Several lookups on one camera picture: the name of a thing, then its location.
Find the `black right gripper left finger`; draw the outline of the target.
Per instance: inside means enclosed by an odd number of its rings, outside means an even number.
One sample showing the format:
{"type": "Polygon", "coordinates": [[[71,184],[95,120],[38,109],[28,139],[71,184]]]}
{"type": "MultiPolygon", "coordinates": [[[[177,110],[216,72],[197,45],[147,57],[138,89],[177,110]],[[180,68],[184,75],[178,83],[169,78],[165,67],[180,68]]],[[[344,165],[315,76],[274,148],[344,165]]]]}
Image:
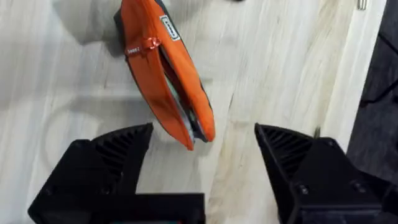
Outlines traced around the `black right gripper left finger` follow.
{"type": "Polygon", "coordinates": [[[152,123],[71,142],[27,210],[34,223],[99,223],[110,200],[136,193],[152,123]]]}

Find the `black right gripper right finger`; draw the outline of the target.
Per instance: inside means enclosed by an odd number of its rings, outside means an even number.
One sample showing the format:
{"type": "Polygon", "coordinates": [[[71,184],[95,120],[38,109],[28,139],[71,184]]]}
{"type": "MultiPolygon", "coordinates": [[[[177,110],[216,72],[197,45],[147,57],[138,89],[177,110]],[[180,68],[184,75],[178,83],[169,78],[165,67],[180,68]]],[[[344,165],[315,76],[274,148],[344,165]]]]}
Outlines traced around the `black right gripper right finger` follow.
{"type": "Polygon", "coordinates": [[[255,124],[283,224],[382,223],[397,215],[397,185],[356,168],[333,138],[255,124]]]}

